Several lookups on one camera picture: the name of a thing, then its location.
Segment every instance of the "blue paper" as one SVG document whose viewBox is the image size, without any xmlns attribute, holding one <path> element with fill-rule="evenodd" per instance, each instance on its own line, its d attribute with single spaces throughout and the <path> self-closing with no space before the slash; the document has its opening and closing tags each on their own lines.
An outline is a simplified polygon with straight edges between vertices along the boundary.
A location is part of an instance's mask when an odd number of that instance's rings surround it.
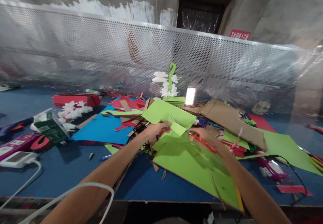
<svg viewBox="0 0 323 224">
<path fill-rule="evenodd" d="M 114 110 L 112 105 L 107 106 L 105 110 Z M 115 131 L 114 129 L 121 126 L 119 117 L 102 116 L 98 114 L 92 121 L 86 124 L 76 132 L 70 140 L 108 142 L 125 145 L 129 139 L 128 134 L 134 129 L 126 127 L 125 129 Z"/>
</svg>

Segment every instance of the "red sign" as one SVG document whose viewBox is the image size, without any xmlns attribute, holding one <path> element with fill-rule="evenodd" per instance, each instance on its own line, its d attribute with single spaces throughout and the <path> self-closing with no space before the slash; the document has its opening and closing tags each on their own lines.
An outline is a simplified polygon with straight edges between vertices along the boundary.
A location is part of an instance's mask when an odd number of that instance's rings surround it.
<svg viewBox="0 0 323 224">
<path fill-rule="evenodd" d="M 245 32 L 245 31 L 240 31 L 240 30 L 232 30 L 230 33 L 230 37 L 233 38 L 238 38 L 242 40 L 248 40 L 251 32 Z"/>
</svg>

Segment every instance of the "marker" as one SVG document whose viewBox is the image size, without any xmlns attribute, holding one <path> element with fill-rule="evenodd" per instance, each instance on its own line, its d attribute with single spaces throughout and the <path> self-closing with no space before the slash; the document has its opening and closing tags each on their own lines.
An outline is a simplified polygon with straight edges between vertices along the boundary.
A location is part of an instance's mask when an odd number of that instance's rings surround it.
<svg viewBox="0 0 323 224">
<path fill-rule="evenodd" d="M 111 155 L 108 155 L 108 156 L 105 156 L 105 157 L 102 157 L 99 159 L 99 161 L 104 161 L 104 160 L 107 160 L 109 157 L 113 156 L 113 154 Z"/>
</svg>

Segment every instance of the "metal mesh fence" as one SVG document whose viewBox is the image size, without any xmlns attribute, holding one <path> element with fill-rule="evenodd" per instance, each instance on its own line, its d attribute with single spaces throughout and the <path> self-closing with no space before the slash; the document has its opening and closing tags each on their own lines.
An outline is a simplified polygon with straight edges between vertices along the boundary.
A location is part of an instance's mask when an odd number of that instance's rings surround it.
<svg viewBox="0 0 323 224">
<path fill-rule="evenodd" d="M 305 50 L 37 5 L 0 5 L 0 47 L 2 79 L 158 96 L 153 73 L 174 62 L 179 95 L 246 106 L 293 100 L 299 79 L 323 72 Z"/>
</svg>

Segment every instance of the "power cord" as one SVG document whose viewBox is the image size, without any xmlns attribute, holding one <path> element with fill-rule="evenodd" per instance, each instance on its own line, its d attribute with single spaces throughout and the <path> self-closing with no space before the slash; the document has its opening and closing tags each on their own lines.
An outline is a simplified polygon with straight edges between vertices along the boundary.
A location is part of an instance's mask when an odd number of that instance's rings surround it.
<svg viewBox="0 0 323 224">
<path fill-rule="evenodd" d="M 29 162 L 26 161 L 26 163 L 31 164 L 31 163 L 35 163 L 38 165 L 38 170 L 36 171 L 36 173 L 29 179 L 26 181 L 26 183 L 24 183 L 22 185 L 22 187 L 20 187 L 1 207 L 0 210 L 2 208 L 4 208 L 11 200 L 12 198 L 14 198 L 17 194 L 20 193 L 20 191 L 22 191 L 23 188 L 25 188 L 27 186 L 27 184 L 29 184 L 29 182 L 39 173 L 39 171 L 41 170 L 41 164 L 40 162 L 38 162 L 37 160 L 35 160 L 34 158 L 31 158 L 31 160 Z"/>
<path fill-rule="evenodd" d="M 39 210 L 35 211 L 29 217 L 27 217 L 23 221 L 19 222 L 19 224 L 27 224 L 27 223 L 29 223 L 31 220 L 33 220 L 36 216 L 38 216 L 44 210 L 46 210 L 47 208 L 49 208 L 50 206 L 52 206 L 56 202 L 58 202 L 61 199 L 63 199 L 66 195 L 68 195 L 69 193 L 73 192 L 74 190 L 79 189 L 79 188 L 84 187 L 84 186 L 96 186 L 96 187 L 100 187 L 100 188 L 109 190 L 111 192 L 111 198 L 110 198 L 109 204 L 108 204 L 107 209 L 105 210 L 104 215 L 103 215 L 103 217 L 102 217 L 102 219 L 101 219 L 101 221 L 99 223 L 99 224 L 102 224 L 103 221 L 104 221 L 104 219 L 106 218 L 106 216 L 108 214 L 108 211 L 109 211 L 110 207 L 111 207 L 111 204 L 112 204 L 112 201 L 113 201 L 113 198 L 114 198 L 114 190 L 110 186 L 108 186 L 108 185 L 101 184 L 101 183 L 95 183 L 95 182 L 83 183 L 83 184 L 79 184 L 79 185 L 73 187 L 72 189 L 66 191 L 64 194 L 61 194 L 59 197 L 57 197 L 56 199 L 52 200 L 48 204 L 44 205 Z"/>
<path fill-rule="evenodd" d="M 300 199 L 298 199 L 298 200 L 296 200 L 296 201 L 294 201 L 292 204 L 291 204 L 291 206 L 293 206 L 293 205 L 295 205 L 298 201 L 300 201 L 301 199 L 303 199 L 303 198 L 305 198 L 306 196 L 307 196 L 307 189 L 306 189 L 306 187 L 305 187 L 305 184 L 303 183 L 303 181 L 302 181 L 302 179 L 299 177 L 299 175 L 296 173 L 296 171 L 295 171 L 295 169 L 294 169 L 294 167 L 288 162 L 288 160 L 287 159 L 285 159 L 284 157 L 282 157 L 282 156 L 280 156 L 280 155 L 277 155 L 277 154 L 275 154 L 275 155 L 268 155 L 268 156 L 264 156 L 265 157 L 265 159 L 267 159 L 267 160 L 274 160 L 275 158 L 277 158 L 277 157 L 281 157 L 281 158 L 283 158 L 287 163 L 288 163 L 288 165 L 291 167 L 291 169 L 293 170 L 293 172 L 295 173 L 295 175 L 298 177 L 298 179 L 299 179 L 299 181 L 302 183 L 302 186 L 304 187 L 304 189 L 305 189 L 305 194 L 303 193 L 303 197 L 302 198 L 300 198 Z"/>
</svg>

